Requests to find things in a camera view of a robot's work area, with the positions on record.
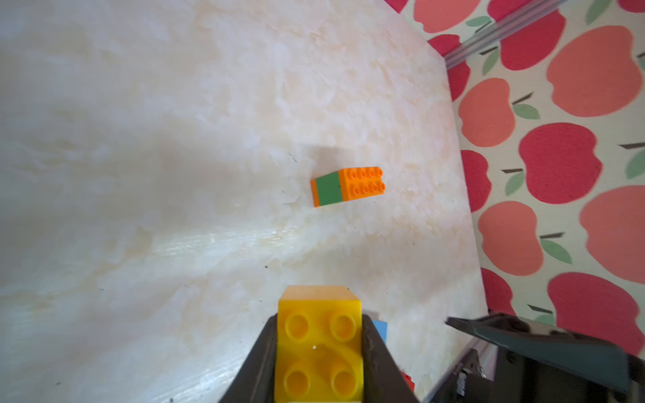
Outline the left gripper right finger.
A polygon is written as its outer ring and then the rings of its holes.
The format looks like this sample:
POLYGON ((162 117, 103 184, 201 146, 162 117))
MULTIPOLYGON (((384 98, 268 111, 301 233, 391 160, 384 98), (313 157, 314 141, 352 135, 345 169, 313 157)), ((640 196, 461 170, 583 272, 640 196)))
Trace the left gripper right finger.
POLYGON ((418 403, 374 322, 362 316, 361 354, 364 361, 365 403, 418 403))

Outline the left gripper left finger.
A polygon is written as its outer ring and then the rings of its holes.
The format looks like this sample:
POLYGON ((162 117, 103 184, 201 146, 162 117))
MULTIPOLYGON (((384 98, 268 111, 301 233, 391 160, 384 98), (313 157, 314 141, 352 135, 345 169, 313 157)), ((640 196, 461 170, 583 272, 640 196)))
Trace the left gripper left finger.
POLYGON ((270 317, 256 339, 221 403, 275 402, 277 315, 270 317))

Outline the light blue lego brick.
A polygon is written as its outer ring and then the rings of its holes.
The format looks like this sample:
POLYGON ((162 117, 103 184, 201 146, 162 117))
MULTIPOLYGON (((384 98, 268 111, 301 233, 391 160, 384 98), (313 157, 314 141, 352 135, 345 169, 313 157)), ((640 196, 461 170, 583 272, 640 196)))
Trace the light blue lego brick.
POLYGON ((383 322, 381 320, 376 320, 376 319, 373 319, 372 322, 376 328, 376 331, 381 336, 383 343, 385 344, 387 340, 388 324, 386 322, 383 322))

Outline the yellow lego brick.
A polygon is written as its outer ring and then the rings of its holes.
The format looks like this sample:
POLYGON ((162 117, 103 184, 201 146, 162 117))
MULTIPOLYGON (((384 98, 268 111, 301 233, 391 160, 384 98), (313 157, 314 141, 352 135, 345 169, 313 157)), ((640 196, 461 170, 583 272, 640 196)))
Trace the yellow lego brick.
POLYGON ((278 302, 276 402, 360 402, 362 303, 338 285, 289 285, 278 302))

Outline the orange lego plate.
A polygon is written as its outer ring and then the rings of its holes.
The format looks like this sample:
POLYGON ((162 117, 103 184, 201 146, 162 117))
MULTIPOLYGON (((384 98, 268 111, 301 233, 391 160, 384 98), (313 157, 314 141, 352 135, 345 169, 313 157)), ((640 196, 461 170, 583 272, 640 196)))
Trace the orange lego plate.
POLYGON ((338 173, 344 202, 379 196, 386 191, 383 171, 378 166, 346 168, 338 173))
POLYGON ((313 179, 312 181, 310 181, 310 185, 312 190, 313 204, 316 208, 319 208, 321 204, 320 204, 320 198, 319 198, 319 193, 317 189, 317 180, 313 179))

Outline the green square lego brick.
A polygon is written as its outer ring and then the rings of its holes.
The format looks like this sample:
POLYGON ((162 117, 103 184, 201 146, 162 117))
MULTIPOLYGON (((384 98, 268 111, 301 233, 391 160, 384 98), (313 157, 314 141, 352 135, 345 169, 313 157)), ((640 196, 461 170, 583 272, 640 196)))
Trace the green square lego brick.
POLYGON ((337 171, 315 179, 314 185, 317 191, 316 205, 318 207, 344 201, 340 175, 337 171))

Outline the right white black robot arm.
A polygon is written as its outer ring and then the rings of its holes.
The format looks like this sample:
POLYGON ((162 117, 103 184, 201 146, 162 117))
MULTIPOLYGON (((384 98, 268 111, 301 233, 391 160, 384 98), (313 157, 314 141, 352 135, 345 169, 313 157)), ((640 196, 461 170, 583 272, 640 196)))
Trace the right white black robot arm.
POLYGON ((427 402, 642 402, 644 362, 581 333, 497 313, 450 317, 474 337, 427 402))

